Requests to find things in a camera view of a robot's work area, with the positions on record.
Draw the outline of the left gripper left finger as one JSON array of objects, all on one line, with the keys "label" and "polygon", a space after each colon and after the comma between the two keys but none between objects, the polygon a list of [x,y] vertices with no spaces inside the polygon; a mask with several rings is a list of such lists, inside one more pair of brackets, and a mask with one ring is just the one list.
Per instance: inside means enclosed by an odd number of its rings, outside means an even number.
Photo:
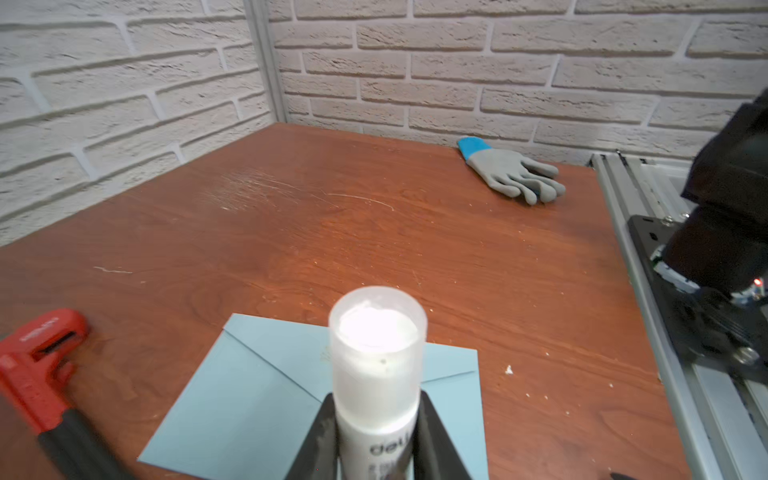
[{"label": "left gripper left finger", "polygon": [[336,480],[339,474],[336,409],[329,393],[285,476],[285,480]]}]

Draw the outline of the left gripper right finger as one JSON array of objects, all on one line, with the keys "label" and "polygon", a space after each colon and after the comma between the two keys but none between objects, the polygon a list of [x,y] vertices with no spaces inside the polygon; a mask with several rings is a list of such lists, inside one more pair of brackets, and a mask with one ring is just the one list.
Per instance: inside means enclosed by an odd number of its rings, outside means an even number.
[{"label": "left gripper right finger", "polygon": [[416,480],[471,479],[425,391],[420,394],[412,456],[413,478]]}]

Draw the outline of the white glue stick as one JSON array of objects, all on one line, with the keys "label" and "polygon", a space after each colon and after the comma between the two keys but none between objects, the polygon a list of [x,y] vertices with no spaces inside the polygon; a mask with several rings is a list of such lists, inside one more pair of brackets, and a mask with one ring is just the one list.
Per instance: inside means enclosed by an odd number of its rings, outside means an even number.
[{"label": "white glue stick", "polygon": [[329,331],[342,478],[406,478],[421,397],[424,309],[401,290],[362,287],[334,305]]}]

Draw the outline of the clear glue stick cap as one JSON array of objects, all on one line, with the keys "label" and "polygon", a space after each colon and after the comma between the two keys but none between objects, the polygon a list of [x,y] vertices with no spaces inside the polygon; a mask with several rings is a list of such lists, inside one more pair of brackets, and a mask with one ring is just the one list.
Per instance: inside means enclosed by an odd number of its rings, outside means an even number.
[{"label": "clear glue stick cap", "polygon": [[428,320],[409,294],[361,287],[329,316],[332,393],[337,412],[355,428],[397,430],[415,416]]}]

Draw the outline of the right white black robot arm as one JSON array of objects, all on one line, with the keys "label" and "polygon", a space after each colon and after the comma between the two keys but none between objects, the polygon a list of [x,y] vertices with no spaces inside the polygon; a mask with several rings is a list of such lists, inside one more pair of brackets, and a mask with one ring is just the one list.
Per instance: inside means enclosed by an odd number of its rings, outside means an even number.
[{"label": "right white black robot arm", "polygon": [[682,197],[696,207],[662,261],[700,288],[741,293],[767,272],[767,93],[742,104],[697,154]]}]

